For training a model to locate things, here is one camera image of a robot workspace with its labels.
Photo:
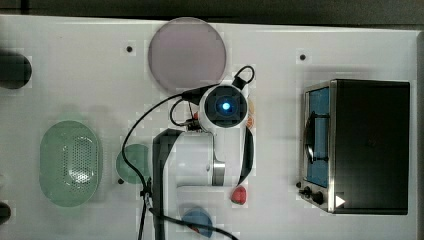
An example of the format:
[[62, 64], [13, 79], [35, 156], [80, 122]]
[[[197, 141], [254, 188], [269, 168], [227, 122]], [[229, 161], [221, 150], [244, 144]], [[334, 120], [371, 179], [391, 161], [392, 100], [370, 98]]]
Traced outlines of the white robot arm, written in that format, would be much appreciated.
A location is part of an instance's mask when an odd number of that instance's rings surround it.
[[249, 176], [254, 163], [254, 137], [248, 127], [247, 83], [236, 78], [185, 91], [183, 101], [199, 106], [193, 130], [166, 129], [153, 140], [152, 213], [154, 239], [177, 240], [178, 225], [205, 237], [215, 233], [238, 240], [212, 225], [207, 213], [194, 208], [180, 213], [180, 187], [235, 187]]

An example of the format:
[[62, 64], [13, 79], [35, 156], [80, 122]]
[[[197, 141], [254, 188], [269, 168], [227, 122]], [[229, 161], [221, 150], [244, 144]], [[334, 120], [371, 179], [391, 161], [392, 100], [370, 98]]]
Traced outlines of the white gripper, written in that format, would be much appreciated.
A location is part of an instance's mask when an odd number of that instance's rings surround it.
[[219, 84], [201, 97], [199, 123], [201, 129], [217, 134], [219, 131], [244, 129], [248, 119], [248, 101], [242, 91], [232, 84]]

